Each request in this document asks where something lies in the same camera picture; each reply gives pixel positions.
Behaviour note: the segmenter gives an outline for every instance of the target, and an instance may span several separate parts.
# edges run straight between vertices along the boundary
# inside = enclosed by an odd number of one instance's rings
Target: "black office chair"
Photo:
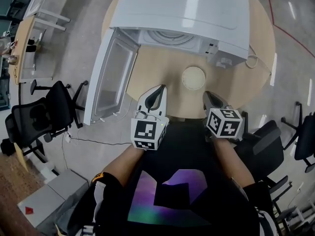
[[[79,89],[71,99],[67,88],[61,81],[56,82],[51,88],[37,87],[36,81],[32,83],[31,93],[34,90],[48,90],[45,98],[33,103],[12,107],[12,113],[6,118],[5,125],[10,141],[17,143],[19,147],[28,147],[38,137],[44,135],[46,142],[68,130],[73,121],[77,128],[83,127],[79,123],[76,109],[84,110],[76,104],[76,100],[82,86],[88,81],[81,83]]]
[[[271,120],[251,134],[248,132],[248,113],[242,112],[242,117],[245,118],[243,139],[234,142],[237,145],[234,149],[254,180],[266,182],[270,193],[273,193],[288,181],[288,176],[277,183],[268,178],[284,161],[281,131],[276,122]]]
[[[296,130],[294,136],[283,149],[286,150],[292,143],[294,143],[296,138],[299,138],[296,144],[294,159],[303,160],[307,165],[305,173],[308,173],[315,167],[315,163],[311,164],[307,160],[307,158],[312,156],[315,151],[315,113],[314,115],[310,113],[310,115],[306,116],[303,121],[302,104],[297,101],[295,102],[295,105],[300,107],[299,125],[297,127],[288,123],[285,117],[281,118],[281,122]]]

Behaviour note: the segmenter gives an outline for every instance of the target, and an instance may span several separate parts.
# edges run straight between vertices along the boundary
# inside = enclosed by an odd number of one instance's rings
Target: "round wooden table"
[[[108,29],[119,0],[110,4],[102,26],[102,37]],[[271,70],[275,58],[275,36],[268,15],[258,0],[250,4],[250,44]],[[201,68],[206,75],[203,88],[191,91],[182,83],[182,73],[190,66]],[[270,72],[261,61],[249,69],[245,63],[223,69],[210,65],[205,57],[168,48],[141,46],[131,73],[127,93],[135,100],[157,85],[167,86],[167,114],[179,118],[204,118],[202,95],[209,90],[220,95],[234,109],[251,101],[262,89]]]

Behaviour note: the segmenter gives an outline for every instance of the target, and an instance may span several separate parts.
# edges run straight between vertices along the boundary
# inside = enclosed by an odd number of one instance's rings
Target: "red triangle sign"
[[[30,207],[25,207],[25,214],[29,215],[29,214],[33,214],[34,211],[33,211],[33,208],[30,208]]]

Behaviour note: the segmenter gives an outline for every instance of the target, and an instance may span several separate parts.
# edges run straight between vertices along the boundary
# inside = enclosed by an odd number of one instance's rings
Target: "red line on floor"
[[[271,12],[271,19],[272,19],[272,24],[277,27],[279,30],[282,30],[285,34],[287,34],[289,37],[291,37],[292,39],[294,39],[297,43],[299,43],[309,54],[312,55],[313,58],[315,58],[315,55],[305,46],[303,45],[299,40],[297,40],[295,37],[293,37],[290,33],[288,33],[287,31],[285,31],[284,29],[282,29],[280,26],[277,26],[275,24],[275,18],[274,18],[274,12],[272,9],[272,5],[271,5],[271,0],[269,1],[269,6],[270,6],[270,12]]]

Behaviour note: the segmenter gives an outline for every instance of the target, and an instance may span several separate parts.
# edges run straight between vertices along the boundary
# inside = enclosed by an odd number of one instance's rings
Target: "black t-shirt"
[[[125,188],[108,173],[95,178],[80,200],[71,235],[94,217],[97,181],[106,186],[95,217],[96,235],[197,233],[259,235],[256,208],[272,215],[268,186],[245,187],[245,195],[223,173],[201,126],[169,125],[158,151],[147,151]]]

